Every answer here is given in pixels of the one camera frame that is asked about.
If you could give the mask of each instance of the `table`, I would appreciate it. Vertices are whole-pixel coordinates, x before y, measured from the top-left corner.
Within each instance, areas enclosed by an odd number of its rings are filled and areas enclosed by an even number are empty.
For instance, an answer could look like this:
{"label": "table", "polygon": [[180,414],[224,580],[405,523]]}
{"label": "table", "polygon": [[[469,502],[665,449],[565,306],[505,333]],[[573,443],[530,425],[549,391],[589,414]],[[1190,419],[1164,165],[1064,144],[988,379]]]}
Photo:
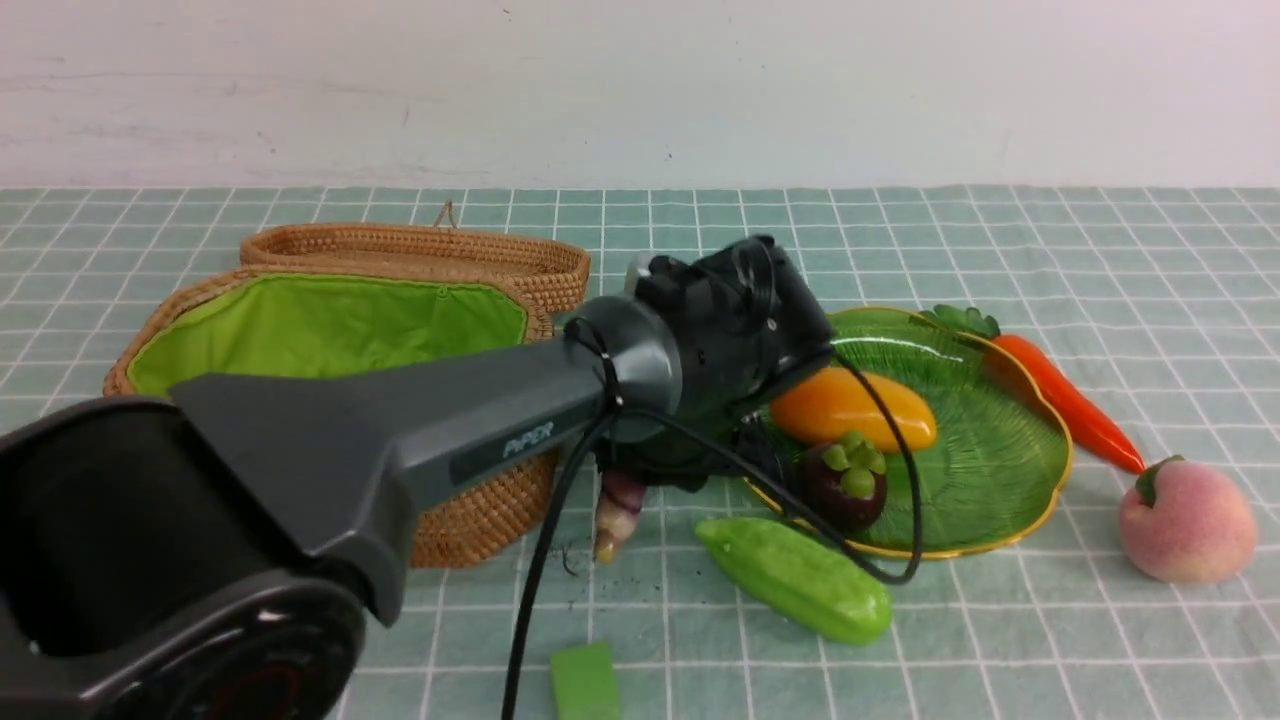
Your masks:
{"label": "table", "polygon": [[[1221,466],[1261,548],[1226,584],[1174,589],[1119,551],[1121,475],[1080,452],[1050,521],[1015,548],[925,565],[892,634],[819,642],[744,598],[691,523],[762,512],[736,484],[649,501],[591,568],[595,486],[562,520],[527,651],[522,717],[550,717],[547,657],[609,641],[627,720],[699,717],[1280,717],[1280,191],[955,186],[873,190],[0,190],[0,427],[100,392],[175,287],[237,264],[262,227],[434,222],[589,249],[593,293],[631,256],[682,258],[745,232],[797,252],[831,310],[975,304],[1042,343],[1148,459]],[[493,717],[518,597],[517,543],[480,568],[419,570],[374,628],[332,717]]]}

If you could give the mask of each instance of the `peach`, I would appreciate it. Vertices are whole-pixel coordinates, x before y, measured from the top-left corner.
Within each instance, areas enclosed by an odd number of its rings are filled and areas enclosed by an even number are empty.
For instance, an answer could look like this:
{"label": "peach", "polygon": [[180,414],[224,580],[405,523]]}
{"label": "peach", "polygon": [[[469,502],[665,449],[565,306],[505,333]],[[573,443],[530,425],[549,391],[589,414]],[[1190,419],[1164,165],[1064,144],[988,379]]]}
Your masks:
{"label": "peach", "polygon": [[1253,559],[1258,527],[1230,478],[1175,455],[1143,471],[1125,493],[1120,542],[1157,580],[1220,583]]}

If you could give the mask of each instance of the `carrot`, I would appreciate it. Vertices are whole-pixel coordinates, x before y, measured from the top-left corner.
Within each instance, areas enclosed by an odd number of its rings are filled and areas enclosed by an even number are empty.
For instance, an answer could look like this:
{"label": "carrot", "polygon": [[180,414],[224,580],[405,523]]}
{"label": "carrot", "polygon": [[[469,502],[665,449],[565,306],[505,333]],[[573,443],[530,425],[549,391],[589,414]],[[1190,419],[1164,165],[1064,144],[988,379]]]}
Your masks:
{"label": "carrot", "polygon": [[1062,416],[1076,445],[1134,475],[1146,469],[1146,461],[1124,430],[1091,402],[1032,341],[1001,333],[996,319],[983,315],[977,307],[961,310],[936,305],[932,311],[922,315],[952,331],[978,336],[1007,352],[1027,369],[1044,401]]}

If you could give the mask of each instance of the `piper logo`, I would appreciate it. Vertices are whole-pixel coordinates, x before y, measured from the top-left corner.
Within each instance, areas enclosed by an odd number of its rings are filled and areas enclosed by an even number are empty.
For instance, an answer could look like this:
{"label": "piper logo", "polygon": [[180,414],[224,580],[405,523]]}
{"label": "piper logo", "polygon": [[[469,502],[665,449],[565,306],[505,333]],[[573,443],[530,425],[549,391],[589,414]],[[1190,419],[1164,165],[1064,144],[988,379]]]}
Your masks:
{"label": "piper logo", "polygon": [[554,421],[545,421],[541,425],[524,433],[520,437],[513,437],[507,441],[507,446],[502,450],[502,457],[506,460],[517,452],[524,452],[525,450],[545,442],[547,438],[552,437],[552,430],[556,429]]}

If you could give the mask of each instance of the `basket handle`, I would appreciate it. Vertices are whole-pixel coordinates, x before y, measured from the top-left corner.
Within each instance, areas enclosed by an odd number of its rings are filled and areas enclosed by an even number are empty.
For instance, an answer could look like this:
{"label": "basket handle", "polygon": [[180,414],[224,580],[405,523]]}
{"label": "basket handle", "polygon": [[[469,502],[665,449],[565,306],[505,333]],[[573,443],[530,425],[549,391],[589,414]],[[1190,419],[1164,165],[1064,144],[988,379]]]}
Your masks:
{"label": "basket handle", "polygon": [[440,214],[435,217],[435,222],[431,223],[431,227],[433,228],[440,227],[440,220],[443,220],[445,215],[449,217],[449,224],[453,225],[453,229],[458,229],[458,222],[456,219],[453,219],[453,201],[452,200],[445,200],[444,201],[444,205],[440,206]]}

